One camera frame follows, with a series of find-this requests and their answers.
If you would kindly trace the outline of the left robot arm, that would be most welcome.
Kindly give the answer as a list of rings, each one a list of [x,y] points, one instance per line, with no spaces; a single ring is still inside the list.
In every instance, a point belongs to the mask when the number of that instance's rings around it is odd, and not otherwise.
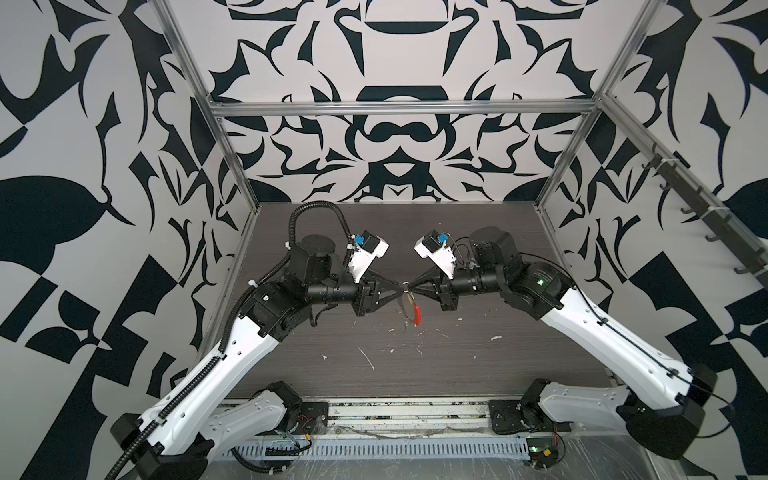
[[[398,298],[400,285],[371,271],[388,243],[368,231],[351,235],[346,257],[334,242],[308,235],[287,243],[286,255],[247,290],[227,314],[212,350],[169,394],[142,414],[126,413],[111,433],[122,454],[109,479],[199,479],[208,465],[247,437],[293,428],[301,397],[275,382],[240,407],[218,412],[220,403],[253,367],[295,328],[348,304],[358,316]]]

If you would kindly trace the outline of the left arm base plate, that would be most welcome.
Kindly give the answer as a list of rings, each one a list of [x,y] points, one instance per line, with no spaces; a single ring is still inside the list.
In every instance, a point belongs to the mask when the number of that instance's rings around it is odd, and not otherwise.
[[[288,408],[281,429],[290,434],[312,435],[319,433],[327,426],[328,416],[328,402],[301,402]]]

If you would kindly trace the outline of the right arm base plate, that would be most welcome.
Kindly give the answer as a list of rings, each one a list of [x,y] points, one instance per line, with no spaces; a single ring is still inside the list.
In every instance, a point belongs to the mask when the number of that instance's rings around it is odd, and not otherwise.
[[[491,430],[497,435],[535,432],[541,428],[534,406],[523,400],[490,400],[488,412]]]

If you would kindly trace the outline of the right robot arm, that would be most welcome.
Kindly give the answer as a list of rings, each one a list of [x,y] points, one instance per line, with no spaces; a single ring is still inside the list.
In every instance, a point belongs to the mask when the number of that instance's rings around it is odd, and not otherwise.
[[[682,458],[700,437],[716,374],[644,341],[592,302],[562,267],[520,252],[510,233],[485,227],[468,240],[471,260],[461,265],[448,234],[432,230],[419,238],[414,250],[433,266],[410,282],[410,291],[444,311],[456,310],[462,296],[497,294],[573,340],[620,381],[597,388],[536,379],[517,403],[512,432],[581,423],[625,432],[658,456]]]

